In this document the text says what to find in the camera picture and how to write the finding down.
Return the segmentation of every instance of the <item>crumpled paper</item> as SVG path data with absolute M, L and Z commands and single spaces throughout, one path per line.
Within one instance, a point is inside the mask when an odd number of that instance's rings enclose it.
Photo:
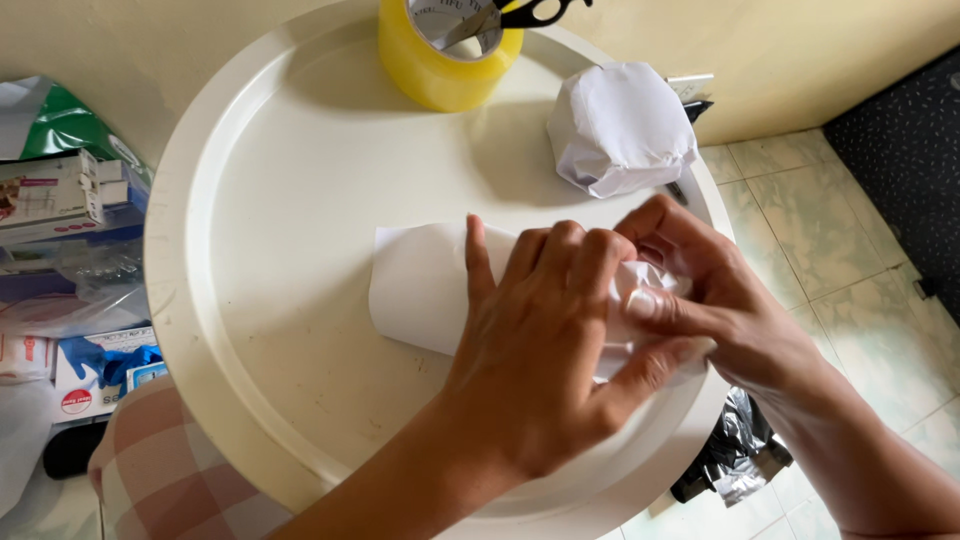
M 370 285 L 370 314 L 376 330 L 387 337 L 424 349 L 453 355 L 467 323 L 467 228 L 441 223 L 412 229 L 377 228 Z M 500 282 L 516 235 L 486 226 L 487 251 Z M 620 305 L 641 284 L 688 296 L 687 278 L 641 261 L 621 262 L 610 284 L 607 339 L 594 376 L 609 379 L 633 351 L 658 339 L 623 319 Z M 683 366 L 680 383 L 706 371 L 706 364 Z
M 680 98 L 639 61 L 564 81 L 547 133 L 557 174 L 600 199 L 675 182 L 699 157 Z

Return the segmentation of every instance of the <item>checkered fabric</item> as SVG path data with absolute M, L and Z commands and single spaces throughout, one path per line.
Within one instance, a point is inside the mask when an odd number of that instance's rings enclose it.
M 214 448 L 170 377 L 124 397 L 87 473 L 107 538 L 261 538 L 290 519 Z

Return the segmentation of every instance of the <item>wall socket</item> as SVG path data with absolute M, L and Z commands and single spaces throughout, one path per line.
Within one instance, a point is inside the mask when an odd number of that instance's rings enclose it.
M 713 80 L 712 73 L 703 73 L 701 75 L 683 75 L 682 77 L 667 77 L 666 83 L 673 88 L 680 96 L 681 103 L 687 103 L 693 100 L 697 92 L 704 89 L 704 86 Z

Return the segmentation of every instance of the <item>fingernail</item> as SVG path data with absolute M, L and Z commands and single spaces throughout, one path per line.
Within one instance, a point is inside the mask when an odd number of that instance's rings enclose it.
M 705 335 L 698 335 L 691 338 L 684 349 L 680 351 L 678 360 L 680 363 L 698 360 L 709 355 L 717 349 L 717 342 Z
M 657 297 L 640 286 L 630 293 L 624 310 L 637 319 L 649 319 L 657 312 Z

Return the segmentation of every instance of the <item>scissor blade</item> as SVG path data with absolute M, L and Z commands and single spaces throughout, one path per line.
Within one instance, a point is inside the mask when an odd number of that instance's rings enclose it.
M 434 39 L 431 41 L 434 47 L 437 47 L 441 51 L 450 47 L 455 43 L 459 43 L 464 39 L 467 39 L 471 36 L 476 36 L 480 33 L 481 29 L 484 26 L 484 23 L 487 21 L 487 18 L 490 17 L 490 14 L 493 10 L 496 9 L 496 5 L 493 2 L 487 4 L 480 9 L 479 12 L 474 13 L 473 15 L 467 17 L 464 22 L 453 27 L 453 30 L 447 32 L 446 34 Z

